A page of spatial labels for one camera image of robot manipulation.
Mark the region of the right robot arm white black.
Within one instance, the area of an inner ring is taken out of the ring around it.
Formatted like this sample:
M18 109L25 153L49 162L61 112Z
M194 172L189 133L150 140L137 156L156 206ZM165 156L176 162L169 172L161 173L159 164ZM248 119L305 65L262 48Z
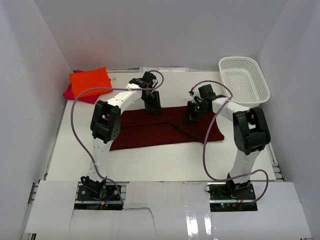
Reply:
M218 115L232 122L233 139L237 152L233 167L223 179L228 194L239 193L249 188L254 163L271 141L265 114L260 107L245 107L232 101L231 96L216 94L210 84L189 91L192 99L187 103L184 123L195 123L205 114L213 113L209 124L216 123Z

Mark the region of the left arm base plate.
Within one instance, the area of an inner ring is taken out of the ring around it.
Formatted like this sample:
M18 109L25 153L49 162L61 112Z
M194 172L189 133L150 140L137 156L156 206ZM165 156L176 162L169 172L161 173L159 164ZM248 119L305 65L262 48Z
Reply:
M107 183L100 189L100 193L95 193L79 183L74 202L75 210L101 210L101 211L121 211L126 198L126 185L118 184L118 189L113 183Z

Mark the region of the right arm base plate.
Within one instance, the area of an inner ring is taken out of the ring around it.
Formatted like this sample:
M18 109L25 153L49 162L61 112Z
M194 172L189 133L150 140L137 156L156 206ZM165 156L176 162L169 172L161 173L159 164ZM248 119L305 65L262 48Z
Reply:
M227 212L256 212L256 203L251 203L256 199L253 184L250 183L246 189L230 192L226 183L208 183L205 192L209 194L209 206L212 213Z

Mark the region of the dark red t shirt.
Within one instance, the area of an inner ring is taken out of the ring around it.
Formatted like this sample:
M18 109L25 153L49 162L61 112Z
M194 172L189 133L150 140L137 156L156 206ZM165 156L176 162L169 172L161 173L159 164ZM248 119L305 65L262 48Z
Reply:
M186 106L165 107L159 115L148 113L145 109L126 110L121 115L119 135L110 150L203 143L215 114L206 113L201 121L184 124L186 113Z

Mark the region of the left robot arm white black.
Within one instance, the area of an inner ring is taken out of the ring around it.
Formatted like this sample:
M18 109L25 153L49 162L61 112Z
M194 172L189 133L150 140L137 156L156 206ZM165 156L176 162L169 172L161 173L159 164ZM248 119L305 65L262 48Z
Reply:
M87 176L80 178L95 200L101 200L106 195L106 163L111 145L121 131L121 114L138 99L143 100L148 113L158 115L162 112L160 94L156 90L159 87L158 80L154 73L163 76L156 70L146 71L141 78L131 79L125 91L95 104L90 123L93 137L91 164Z

